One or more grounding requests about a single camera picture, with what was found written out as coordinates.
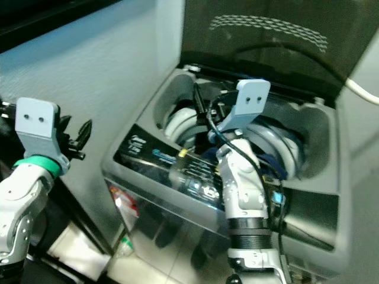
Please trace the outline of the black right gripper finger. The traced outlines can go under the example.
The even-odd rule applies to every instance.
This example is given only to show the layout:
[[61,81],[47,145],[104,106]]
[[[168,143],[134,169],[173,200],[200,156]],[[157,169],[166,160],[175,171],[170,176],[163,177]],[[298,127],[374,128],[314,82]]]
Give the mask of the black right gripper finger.
[[207,109],[205,108],[205,101],[201,95],[200,85],[198,83],[194,83],[192,88],[192,99],[195,105],[195,110],[197,111],[197,117],[205,117]]

